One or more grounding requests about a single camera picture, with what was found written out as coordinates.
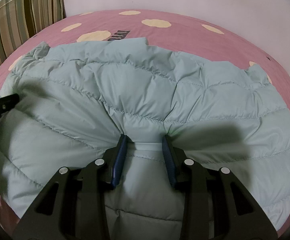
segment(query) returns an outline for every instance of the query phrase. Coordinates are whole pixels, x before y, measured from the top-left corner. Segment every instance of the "bed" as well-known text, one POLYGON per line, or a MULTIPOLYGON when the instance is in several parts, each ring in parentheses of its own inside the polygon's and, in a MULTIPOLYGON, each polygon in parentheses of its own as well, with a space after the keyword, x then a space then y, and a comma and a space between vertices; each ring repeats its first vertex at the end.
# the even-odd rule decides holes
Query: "bed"
MULTIPOLYGON (((184 51, 212 61, 229 61, 241 69, 258 64, 290 109, 290 77, 270 55, 219 26, 191 17, 151 10, 86 12, 54 23, 26 41, 2 63, 0 88, 17 61, 42 41, 55 47, 79 41, 137 37, 146 37, 149 45, 184 51)), ((3 228, 11 233, 17 221, 18 217, 0 197, 0 223, 3 228)), ((289 224, 290 216, 279 233, 284 232, 289 224)))

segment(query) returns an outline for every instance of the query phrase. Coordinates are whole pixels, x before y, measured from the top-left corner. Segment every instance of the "light blue fabric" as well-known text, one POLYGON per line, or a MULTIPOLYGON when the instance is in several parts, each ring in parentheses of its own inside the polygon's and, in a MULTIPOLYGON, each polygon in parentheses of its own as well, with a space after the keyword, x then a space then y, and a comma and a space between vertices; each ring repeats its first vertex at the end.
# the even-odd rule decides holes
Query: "light blue fabric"
POLYGON ((290 213, 290 111, 258 65, 240 70, 145 38, 41 43, 0 96, 20 103, 0 125, 0 194, 22 216, 61 167, 84 167, 128 135, 122 180, 106 193, 111 239, 179 239, 183 194, 161 140, 211 169, 230 168, 276 229, 290 213))

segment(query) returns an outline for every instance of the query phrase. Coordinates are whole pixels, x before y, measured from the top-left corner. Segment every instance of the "mattress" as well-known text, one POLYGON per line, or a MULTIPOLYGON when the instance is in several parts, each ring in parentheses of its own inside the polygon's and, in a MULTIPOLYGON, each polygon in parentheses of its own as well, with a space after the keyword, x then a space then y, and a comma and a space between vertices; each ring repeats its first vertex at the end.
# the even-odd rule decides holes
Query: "mattress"
MULTIPOLYGON (((290 77, 268 54, 241 37, 208 22, 191 17, 150 11, 113 10, 90 12, 68 17, 57 22, 29 39, 0 66, 0 88, 7 74, 22 55, 41 41, 51 47, 88 40, 118 40, 146 37, 150 45, 173 51, 184 51, 212 61, 229 61, 241 69, 253 64, 260 65, 281 94, 290 109, 290 77)), ((9 225, 16 224, 12 211, 9 225)), ((290 224, 290 217, 281 228, 290 224)))

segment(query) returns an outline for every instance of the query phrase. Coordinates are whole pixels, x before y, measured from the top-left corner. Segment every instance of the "yellow polka dot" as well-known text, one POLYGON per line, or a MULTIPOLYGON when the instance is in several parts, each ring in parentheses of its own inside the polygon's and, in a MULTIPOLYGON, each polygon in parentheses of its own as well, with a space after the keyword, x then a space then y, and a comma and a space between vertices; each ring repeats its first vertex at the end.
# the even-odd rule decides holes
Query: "yellow polka dot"
POLYGON ((163 21, 163 20, 157 20, 157 19, 146 19, 142 20, 142 23, 151 26, 151 27, 158 27, 158 28, 167 28, 171 26, 171 23, 168 21, 163 21))
POLYGON ((78 39, 77 42, 80 41, 102 41, 110 36, 109 31, 96 31, 92 33, 85 33, 81 35, 78 39))
POLYGON ((86 15, 86 14, 90 14, 90 13, 93 13, 93 12, 82 13, 82 14, 80 14, 79 16, 86 15))
POLYGON ((9 71, 11 71, 14 67, 15 67, 15 65, 16 65, 16 63, 23 57, 24 55, 22 55, 22 56, 19 56, 14 62, 13 62, 13 64, 12 65, 10 65, 10 67, 8 68, 8 70, 9 71))
POLYGON ((212 32, 215 32, 215 33, 219 33, 219 34, 224 34, 224 32, 222 32, 219 29, 216 29, 216 28, 214 28, 212 26, 209 26, 209 25, 206 25, 206 24, 202 24, 202 26, 204 28, 206 28, 207 30, 209 30, 209 31, 212 31, 212 32))
POLYGON ((67 26, 66 28, 62 29, 61 32, 68 32, 71 29, 77 28, 78 26, 81 26, 81 25, 82 25, 81 23, 72 24, 72 25, 67 26))
POLYGON ((269 81, 271 84, 273 84, 273 83, 272 83, 272 80, 271 80, 270 77, 269 77, 269 75, 267 75, 267 78, 268 78, 268 81, 269 81))
POLYGON ((135 15, 135 14, 140 14, 141 12, 139 11, 125 11, 125 12, 121 12, 119 14, 121 15, 135 15))

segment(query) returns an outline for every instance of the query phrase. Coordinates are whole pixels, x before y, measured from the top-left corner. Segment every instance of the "blue gripper pad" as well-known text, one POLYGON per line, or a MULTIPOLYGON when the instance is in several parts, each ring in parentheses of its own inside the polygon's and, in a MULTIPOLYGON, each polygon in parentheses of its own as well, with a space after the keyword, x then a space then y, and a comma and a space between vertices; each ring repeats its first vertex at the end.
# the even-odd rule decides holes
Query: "blue gripper pad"
POLYGON ((123 135, 123 140, 119 146, 119 150, 116 156, 116 160, 113 165, 112 181, 111 185, 115 188, 121 179, 125 157, 127 152, 127 135, 123 135))
POLYGON ((173 160, 173 156, 172 156, 171 150, 168 146, 168 142, 165 136, 163 137, 163 141, 162 141, 162 150, 163 150, 169 183, 172 185, 173 188, 175 188, 176 183, 177 183, 176 166, 175 166, 175 162, 173 160))

